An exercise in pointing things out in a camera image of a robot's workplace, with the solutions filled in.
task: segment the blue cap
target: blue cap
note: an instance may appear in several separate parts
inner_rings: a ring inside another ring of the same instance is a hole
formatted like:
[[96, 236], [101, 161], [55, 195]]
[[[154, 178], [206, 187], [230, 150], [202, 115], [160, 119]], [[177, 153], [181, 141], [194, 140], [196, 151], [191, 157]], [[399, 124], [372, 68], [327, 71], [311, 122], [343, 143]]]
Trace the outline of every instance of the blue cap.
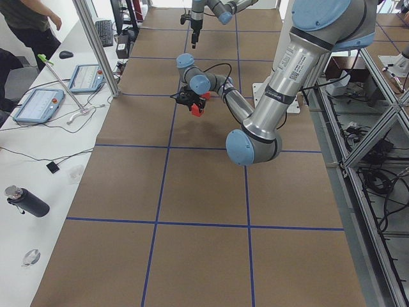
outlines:
[[176, 64], [178, 68], [186, 68], [194, 64], [193, 55], [189, 53], [183, 53], [179, 55], [176, 59]]
[[233, 18], [233, 15], [230, 12], [224, 12], [219, 16], [219, 20], [222, 24], [228, 24]]
[[210, 81], [205, 75], [195, 75], [189, 82], [190, 88], [198, 95], [203, 95], [210, 90]]
[[231, 131], [226, 139], [229, 158], [241, 166], [254, 163], [254, 148], [250, 138], [241, 130]]

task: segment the person's hand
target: person's hand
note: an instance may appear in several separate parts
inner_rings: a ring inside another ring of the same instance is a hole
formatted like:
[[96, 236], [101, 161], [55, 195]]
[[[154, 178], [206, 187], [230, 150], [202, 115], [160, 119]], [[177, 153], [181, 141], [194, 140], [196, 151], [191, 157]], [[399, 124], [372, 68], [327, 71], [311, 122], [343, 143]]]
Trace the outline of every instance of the person's hand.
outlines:
[[59, 18], [55, 13], [53, 13], [50, 15], [50, 19], [52, 23], [56, 25], [57, 31], [59, 31], [61, 29], [61, 25], [63, 24], [61, 18]]

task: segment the person's arm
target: person's arm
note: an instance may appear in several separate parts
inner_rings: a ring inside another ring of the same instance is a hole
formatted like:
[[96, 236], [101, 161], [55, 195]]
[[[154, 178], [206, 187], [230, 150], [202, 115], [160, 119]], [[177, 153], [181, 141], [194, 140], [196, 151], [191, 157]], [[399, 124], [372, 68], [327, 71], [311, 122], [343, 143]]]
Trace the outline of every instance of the person's arm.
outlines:
[[61, 28], [62, 21], [61, 18], [57, 16], [50, 8], [42, 4], [40, 0], [20, 0], [22, 4], [32, 9], [34, 12], [41, 15], [48, 16], [52, 23], [57, 27], [57, 31]]

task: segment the computer mouse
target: computer mouse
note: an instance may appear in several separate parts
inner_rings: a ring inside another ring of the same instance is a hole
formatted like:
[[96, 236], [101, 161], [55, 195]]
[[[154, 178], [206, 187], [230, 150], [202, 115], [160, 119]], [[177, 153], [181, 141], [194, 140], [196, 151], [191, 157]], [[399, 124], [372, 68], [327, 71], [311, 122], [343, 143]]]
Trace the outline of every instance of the computer mouse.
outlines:
[[60, 59], [68, 59], [68, 58], [72, 58], [73, 56], [74, 56], [74, 53], [67, 51], [67, 50], [63, 50], [59, 53]]

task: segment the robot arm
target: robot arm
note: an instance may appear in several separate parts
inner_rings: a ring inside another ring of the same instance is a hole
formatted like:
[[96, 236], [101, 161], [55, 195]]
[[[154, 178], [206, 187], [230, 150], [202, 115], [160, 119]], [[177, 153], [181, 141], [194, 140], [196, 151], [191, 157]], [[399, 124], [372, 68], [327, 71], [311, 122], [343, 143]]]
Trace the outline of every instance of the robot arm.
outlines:
[[233, 18], [233, 15], [244, 10], [250, 5], [258, 2], [258, 0], [232, 0], [226, 4], [220, 0], [193, 0], [192, 11], [190, 14], [183, 14], [180, 18], [180, 23], [184, 24], [186, 20], [190, 20], [192, 33], [192, 48], [196, 48], [196, 43], [199, 41], [200, 30], [203, 27], [203, 15], [205, 6], [215, 14], [222, 24], [227, 24]]
[[241, 124], [241, 130], [230, 132], [226, 140], [233, 162], [250, 165], [278, 156], [281, 138], [276, 128], [318, 59], [331, 51], [371, 44], [377, 4], [378, 0], [296, 0], [291, 42], [254, 110], [226, 77], [202, 72], [190, 55], [178, 58], [182, 82], [198, 95], [216, 92]]

